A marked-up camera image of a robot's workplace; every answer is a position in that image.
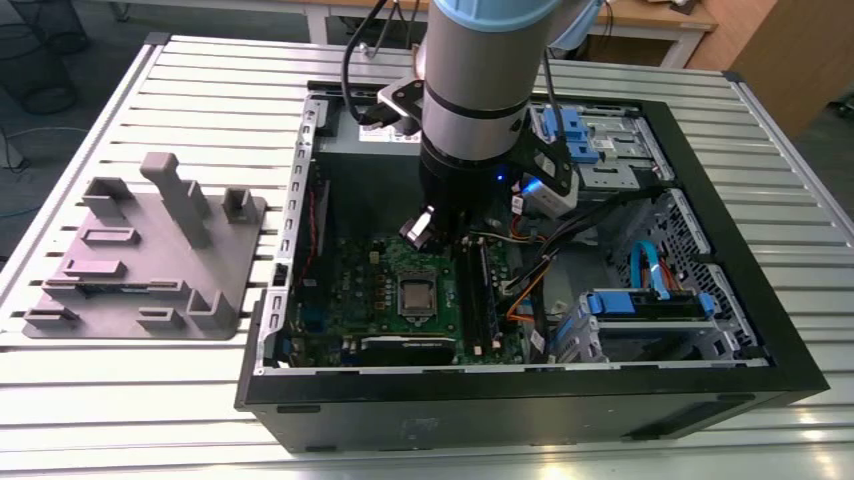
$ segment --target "slotted metal table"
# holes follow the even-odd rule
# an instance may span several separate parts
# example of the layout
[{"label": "slotted metal table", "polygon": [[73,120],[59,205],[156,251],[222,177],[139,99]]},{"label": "slotted metal table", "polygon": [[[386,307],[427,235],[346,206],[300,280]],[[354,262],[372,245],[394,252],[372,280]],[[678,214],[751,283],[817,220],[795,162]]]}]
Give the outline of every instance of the slotted metal table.
[{"label": "slotted metal table", "polygon": [[[131,65],[0,273],[0,473],[132,478],[854,478],[854,228],[749,89],[713,72],[555,62],[558,93],[670,104],[831,390],[675,441],[291,455],[232,408],[248,312],[267,281],[306,82],[339,79],[342,48],[172,37]],[[356,55],[388,83],[407,52]],[[538,88],[543,88],[542,77]],[[139,174],[172,151],[206,193],[267,199],[243,326],[228,341],[31,340],[41,295],[93,176]]]}]

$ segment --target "white cable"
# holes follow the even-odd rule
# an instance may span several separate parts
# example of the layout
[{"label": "white cable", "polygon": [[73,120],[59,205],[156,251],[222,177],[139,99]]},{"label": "white cable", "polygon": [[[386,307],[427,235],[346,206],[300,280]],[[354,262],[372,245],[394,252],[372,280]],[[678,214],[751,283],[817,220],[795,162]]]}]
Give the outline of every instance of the white cable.
[{"label": "white cable", "polygon": [[480,235],[483,237],[498,238],[499,240],[503,240],[503,241],[510,242],[510,243],[524,243],[524,244],[528,243],[527,240],[516,240],[515,238],[504,237],[503,235],[499,235],[499,234],[491,233],[491,232],[480,232],[478,230],[471,230],[468,233],[472,233],[475,235]]},{"label": "white cable", "polygon": [[33,133],[33,132],[43,132],[43,131],[51,131],[51,130],[68,130],[72,132],[81,132],[81,133],[89,133],[89,131],[85,128],[75,128],[75,127],[39,127],[39,128],[31,128],[29,130],[24,130],[23,132],[17,132],[13,133],[12,135],[8,135],[5,138],[15,138],[15,137],[20,137],[21,135],[27,135],[28,133]]}]

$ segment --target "blue led light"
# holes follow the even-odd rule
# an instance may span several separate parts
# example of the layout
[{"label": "blue led light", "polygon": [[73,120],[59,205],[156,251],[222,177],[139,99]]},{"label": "blue led light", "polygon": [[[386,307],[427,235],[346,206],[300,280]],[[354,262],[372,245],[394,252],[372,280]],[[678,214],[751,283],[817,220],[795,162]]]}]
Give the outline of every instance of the blue led light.
[{"label": "blue led light", "polygon": [[522,193],[531,193],[534,189],[539,188],[542,184],[543,182],[540,182],[539,180],[534,180],[531,183],[527,184],[527,186],[522,190]]}]

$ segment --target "motherboard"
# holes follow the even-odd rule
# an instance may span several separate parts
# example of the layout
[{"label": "motherboard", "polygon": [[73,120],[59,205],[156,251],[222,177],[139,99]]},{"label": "motherboard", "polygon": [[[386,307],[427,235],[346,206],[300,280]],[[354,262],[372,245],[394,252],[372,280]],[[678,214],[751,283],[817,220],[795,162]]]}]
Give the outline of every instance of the motherboard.
[{"label": "motherboard", "polygon": [[[510,277],[506,249],[498,242],[484,245],[495,290]],[[380,363],[394,364],[410,363],[414,352],[426,363],[434,356],[452,356],[456,364],[522,362],[518,334],[495,329],[490,348],[467,348],[464,292],[458,291],[458,260],[451,254],[418,253],[398,236],[342,238],[331,272],[328,302],[300,309],[308,353],[303,358],[312,366],[374,363],[371,351],[382,353]],[[486,323],[498,324],[495,310],[484,313],[494,317]]]}]

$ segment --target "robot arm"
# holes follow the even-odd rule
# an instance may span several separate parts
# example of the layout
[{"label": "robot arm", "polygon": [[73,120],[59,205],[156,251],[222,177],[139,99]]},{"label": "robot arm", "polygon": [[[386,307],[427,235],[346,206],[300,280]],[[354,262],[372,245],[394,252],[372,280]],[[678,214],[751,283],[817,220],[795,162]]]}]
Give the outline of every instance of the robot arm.
[{"label": "robot arm", "polygon": [[394,115],[376,115],[380,107],[358,118],[363,124],[394,118],[407,134],[423,132],[424,202],[400,229],[418,250],[440,249],[459,238],[523,173],[555,192],[570,192],[566,142],[547,144],[532,133],[528,98],[555,30],[563,32],[556,46],[578,46],[602,1],[432,1],[423,79],[403,79],[380,92]]}]

